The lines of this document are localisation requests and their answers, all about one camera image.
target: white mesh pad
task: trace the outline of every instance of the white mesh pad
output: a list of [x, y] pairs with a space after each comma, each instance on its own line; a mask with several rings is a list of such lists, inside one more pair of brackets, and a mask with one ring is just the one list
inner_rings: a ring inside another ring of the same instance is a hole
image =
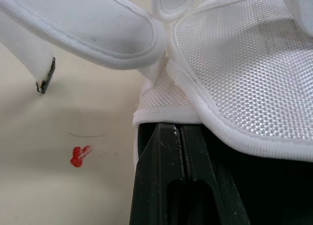
[[144, 83], [138, 110], [134, 113], [134, 126], [147, 122], [201, 123], [187, 96], [167, 75], [166, 62], [164, 58], [152, 68], [160, 70], [154, 83], [149, 80]]
[[126, 0], [0, 0], [0, 10], [42, 39], [110, 68], [149, 66], [166, 46], [161, 22]]
[[282, 0], [218, 0], [173, 29], [168, 66], [229, 146], [313, 161], [313, 38]]

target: beige surface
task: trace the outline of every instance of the beige surface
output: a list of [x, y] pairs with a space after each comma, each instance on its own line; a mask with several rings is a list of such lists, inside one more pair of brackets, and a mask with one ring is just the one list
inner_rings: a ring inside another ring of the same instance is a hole
[[[150, 0], [130, 1], [150, 9]], [[0, 44], [0, 223], [128, 224], [143, 78], [53, 49], [56, 71], [41, 95]], [[74, 168], [72, 149], [86, 145], [93, 151]]]

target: red stain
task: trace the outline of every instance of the red stain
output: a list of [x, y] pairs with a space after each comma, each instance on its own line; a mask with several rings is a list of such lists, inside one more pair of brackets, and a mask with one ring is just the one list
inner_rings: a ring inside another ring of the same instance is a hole
[[80, 147], [73, 148], [73, 158], [70, 160], [70, 163], [75, 167], [81, 167], [83, 164], [83, 159], [92, 151], [91, 146], [86, 146], [81, 149]]

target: white fabric strap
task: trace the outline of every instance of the white fabric strap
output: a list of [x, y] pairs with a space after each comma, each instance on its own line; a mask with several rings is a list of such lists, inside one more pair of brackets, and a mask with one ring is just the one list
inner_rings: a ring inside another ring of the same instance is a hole
[[0, 10], [42, 39], [113, 69], [149, 66], [166, 47], [162, 23], [127, 0], [0, 0]]
[[195, 0], [152, 0], [152, 11], [163, 21], [173, 21], [182, 16]]
[[45, 80], [53, 59], [50, 45], [28, 32], [0, 12], [0, 42], [7, 47], [34, 76]]

